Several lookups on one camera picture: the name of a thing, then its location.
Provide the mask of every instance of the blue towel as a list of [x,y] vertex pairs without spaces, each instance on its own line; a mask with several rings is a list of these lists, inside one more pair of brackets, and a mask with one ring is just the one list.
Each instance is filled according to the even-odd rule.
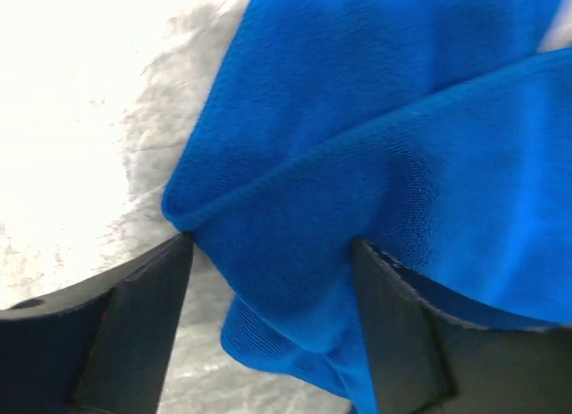
[[572,50],[534,54],[560,1],[251,0],[163,201],[236,292],[231,356],[375,414],[355,236],[572,321]]

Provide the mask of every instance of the blue fabric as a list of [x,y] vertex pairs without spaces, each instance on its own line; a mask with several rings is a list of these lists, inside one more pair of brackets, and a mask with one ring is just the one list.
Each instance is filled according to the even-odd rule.
[[375,414],[355,236],[572,321],[572,51],[534,55],[560,1],[251,0],[163,202],[236,292],[231,356]]

